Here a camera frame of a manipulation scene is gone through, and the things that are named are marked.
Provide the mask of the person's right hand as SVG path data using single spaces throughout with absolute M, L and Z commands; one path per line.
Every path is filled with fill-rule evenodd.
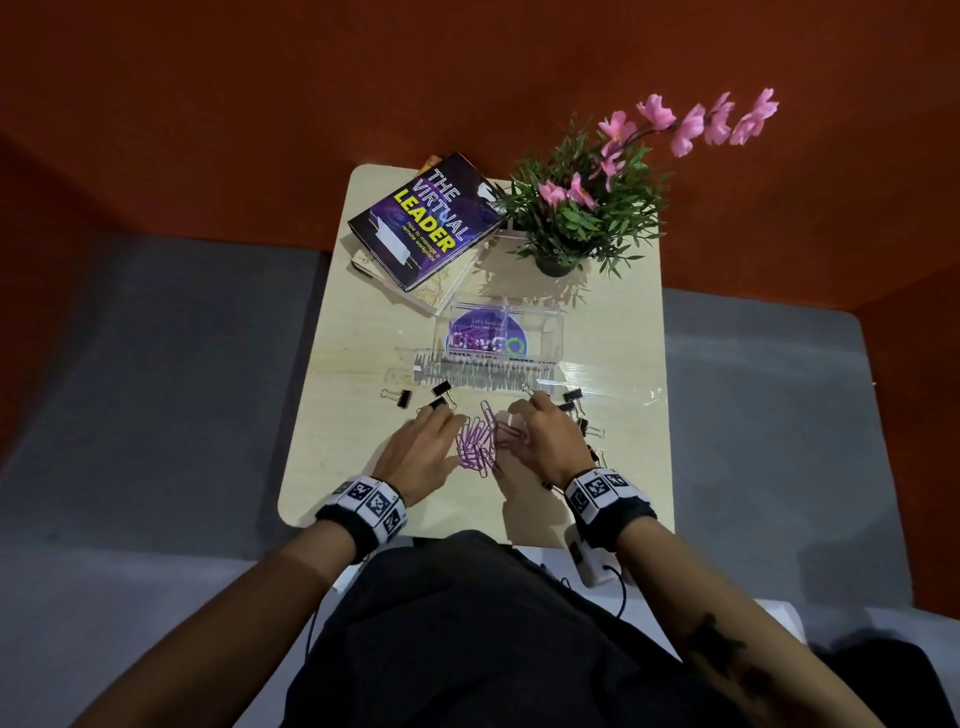
M 517 399 L 508 413 L 519 417 L 529 434 L 529 448 L 511 455 L 541 482 L 564 491 L 570 480 L 595 468 L 578 425 L 545 392 Z

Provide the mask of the person's left hand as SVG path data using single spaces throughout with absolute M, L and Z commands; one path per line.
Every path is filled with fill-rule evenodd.
M 440 461 L 466 421 L 448 406 L 420 409 L 390 437 L 371 476 L 398 491 L 406 508 L 419 504 L 447 482 Z

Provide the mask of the person's right forearm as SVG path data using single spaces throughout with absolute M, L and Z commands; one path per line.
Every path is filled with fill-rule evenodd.
M 616 541 L 666 638 L 756 728 L 884 728 L 811 650 L 650 517 Z

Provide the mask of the person's left forearm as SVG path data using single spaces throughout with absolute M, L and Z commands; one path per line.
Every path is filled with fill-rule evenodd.
M 70 728 L 233 728 L 355 557 L 319 520 L 163 637 Z

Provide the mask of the pile of purple paper clips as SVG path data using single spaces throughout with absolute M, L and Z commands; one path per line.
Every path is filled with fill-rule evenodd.
M 468 418 L 457 434 L 454 441 L 457 455 L 463 468 L 474 471 L 482 479 L 500 478 L 498 448 L 500 436 L 506 435 L 507 423 L 498 418 L 486 399 L 480 401 L 480 410 L 481 414 Z

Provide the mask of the left wristband with marker tags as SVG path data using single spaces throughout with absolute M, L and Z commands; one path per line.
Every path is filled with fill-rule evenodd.
M 316 521 L 343 528 L 354 541 L 352 565 L 390 543 L 408 521 L 402 495 L 388 482 L 361 475 L 343 482 L 320 504 Z

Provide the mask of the wristband with marker tags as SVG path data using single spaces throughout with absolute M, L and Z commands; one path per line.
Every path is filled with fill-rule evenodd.
M 390 543 L 408 521 L 402 495 L 388 482 L 361 475 L 343 482 L 320 504 L 316 521 L 343 528 L 354 541 L 352 565 Z
M 616 554 L 625 528 L 639 519 L 658 519 L 650 499 L 618 471 L 594 467 L 563 490 L 581 539 L 594 550 Z

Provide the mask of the clear plastic box purple label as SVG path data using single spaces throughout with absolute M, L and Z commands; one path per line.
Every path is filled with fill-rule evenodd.
M 399 349 L 414 384 L 482 391 L 553 391 L 564 373 L 566 312 L 523 297 L 453 297 L 429 344 Z

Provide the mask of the right wristband with marker tags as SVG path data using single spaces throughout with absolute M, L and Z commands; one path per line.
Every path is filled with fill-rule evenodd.
M 581 539 L 594 550 L 616 554 L 625 528 L 639 519 L 658 519 L 650 499 L 618 471 L 594 467 L 563 490 Z

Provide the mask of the beige book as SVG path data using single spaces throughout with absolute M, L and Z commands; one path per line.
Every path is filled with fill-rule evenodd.
M 432 156 L 426 162 L 426 164 L 421 167 L 413 179 L 420 173 L 438 164 L 441 159 L 442 157 L 438 157 L 436 155 Z M 348 229 L 356 239 L 356 249 L 354 250 L 350 260 L 352 268 L 360 275 L 365 276 L 367 279 L 389 290 L 393 294 L 405 299 L 408 303 L 419 307 L 420 309 L 434 316 L 438 315 L 451 300 L 453 294 L 456 292 L 459 285 L 461 285 L 467 273 L 474 266 L 477 256 L 479 255 L 487 238 L 491 235 L 489 234 L 472 249 L 465 252 L 446 268 L 442 269 L 438 273 L 435 273 L 432 277 L 418 285 L 413 290 L 404 292 L 394 284 L 394 282 L 388 277 L 387 273 L 385 273 L 384 269 L 378 264 L 377 261 L 373 259 L 358 238 L 351 232 L 350 228 Z

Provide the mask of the person's black clothing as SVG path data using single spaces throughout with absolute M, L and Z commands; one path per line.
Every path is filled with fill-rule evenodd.
M 825 656 L 886 728 L 960 728 L 927 655 Z M 290 685 L 281 728 L 757 728 L 694 667 L 478 532 L 374 557 Z

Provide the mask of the dark purple book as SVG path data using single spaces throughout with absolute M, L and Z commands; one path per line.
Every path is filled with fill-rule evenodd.
M 366 251 L 402 291 L 447 268 L 500 228 L 495 188 L 452 152 L 348 221 Z

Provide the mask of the artificial plant with pink flowers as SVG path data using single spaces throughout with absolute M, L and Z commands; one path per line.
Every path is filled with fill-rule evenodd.
M 762 134 L 779 105 L 772 86 L 740 113 L 730 91 L 683 114 L 651 93 L 634 112 L 618 109 L 594 127 L 572 122 L 548 157 L 525 157 L 495 191 L 506 221 L 519 228 L 512 254 L 534 263 L 537 254 L 576 259 L 582 270 L 593 261 L 601 274 L 621 278 L 664 236 L 670 174 L 649 161 L 652 144 L 668 140 L 677 160 L 698 145 L 741 147 Z

